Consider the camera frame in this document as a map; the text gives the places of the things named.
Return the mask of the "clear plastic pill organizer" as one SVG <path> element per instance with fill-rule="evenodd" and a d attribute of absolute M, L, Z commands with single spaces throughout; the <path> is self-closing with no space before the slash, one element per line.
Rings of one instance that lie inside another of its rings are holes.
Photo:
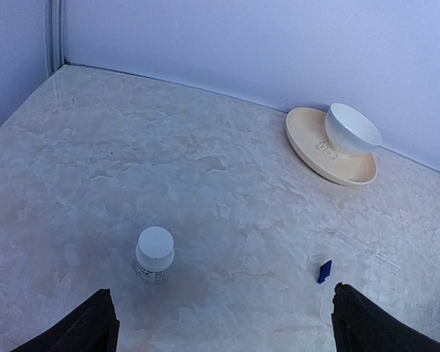
<path fill-rule="evenodd" d="M 402 314 L 400 267 L 342 231 L 326 243 L 317 283 L 323 286 L 320 318 L 331 325 L 334 288 L 349 284 L 396 318 Z"/>

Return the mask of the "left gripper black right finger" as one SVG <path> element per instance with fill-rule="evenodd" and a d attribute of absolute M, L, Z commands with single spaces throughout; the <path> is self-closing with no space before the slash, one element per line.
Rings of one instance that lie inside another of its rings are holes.
<path fill-rule="evenodd" d="M 401 323 L 348 284 L 334 288 L 337 351 L 440 351 L 440 342 Z"/>

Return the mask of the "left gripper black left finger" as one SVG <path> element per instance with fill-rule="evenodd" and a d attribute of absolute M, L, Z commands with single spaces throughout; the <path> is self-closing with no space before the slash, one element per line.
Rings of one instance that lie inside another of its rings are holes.
<path fill-rule="evenodd" d="M 109 289 L 99 289 L 16 351 L 116 351 L 120 321 Z"/>

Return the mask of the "small white pill bottle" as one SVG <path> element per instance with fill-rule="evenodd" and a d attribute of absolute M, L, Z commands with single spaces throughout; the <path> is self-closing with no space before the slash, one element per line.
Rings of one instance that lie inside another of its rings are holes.
<path fill-rule="evenodd" d="M 175 258 L 174 239 L 163 227 L 148 227 L 135 249 L 136 272 L 148 282 L 159 283 L 168 277 Z"/>

